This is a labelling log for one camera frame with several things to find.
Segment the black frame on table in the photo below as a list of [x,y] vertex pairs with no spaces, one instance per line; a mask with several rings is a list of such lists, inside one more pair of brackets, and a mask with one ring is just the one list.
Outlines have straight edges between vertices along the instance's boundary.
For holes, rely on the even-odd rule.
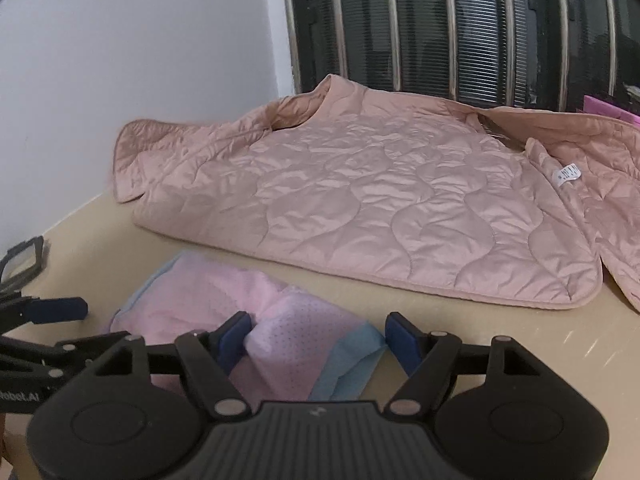
[[1,258],[1,291],[17,292],[33,281],[44,267],[42,235],[18,243]]

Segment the pink quilted jacket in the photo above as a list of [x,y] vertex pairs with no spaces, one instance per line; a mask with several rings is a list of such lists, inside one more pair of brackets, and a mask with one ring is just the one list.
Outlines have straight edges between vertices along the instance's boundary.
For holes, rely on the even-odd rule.
[[611,275],[639,301],[639,130],[618,119],[331,75],[234,122],[130,122],[113,179],[138,226],[252,258],[558,310]]

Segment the pink blue mesh garment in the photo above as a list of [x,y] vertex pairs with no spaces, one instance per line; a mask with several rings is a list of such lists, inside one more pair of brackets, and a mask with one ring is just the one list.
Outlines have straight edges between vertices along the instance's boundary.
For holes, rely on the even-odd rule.
[[169,344],[189,330],[212,332],[238,312],[250,322],[230,379],[251,406],[356,400],[386,349],[382,334],[360,316],[199,252],[182,252],[158,269],[114,314],[110,329]]

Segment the white jacket care label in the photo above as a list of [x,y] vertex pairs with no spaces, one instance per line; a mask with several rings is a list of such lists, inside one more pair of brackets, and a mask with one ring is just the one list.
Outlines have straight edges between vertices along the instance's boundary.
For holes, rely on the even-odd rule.
[[572,162],[562,168],[553,171],[552,183],[555,186],[562,186],[567,182],[573,182],[582,177],[582,170]]

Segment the magenta flat box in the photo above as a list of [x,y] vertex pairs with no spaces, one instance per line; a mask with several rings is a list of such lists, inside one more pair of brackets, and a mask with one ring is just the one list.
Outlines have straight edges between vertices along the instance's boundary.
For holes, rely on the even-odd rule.
[[628,110],[624,110],[615,104],[597,99],[594,96],[584,96],[584,99],[582,100],[582,109],[586,114],[615,118],[637,127],[640,126],[639,115],[628,112]]

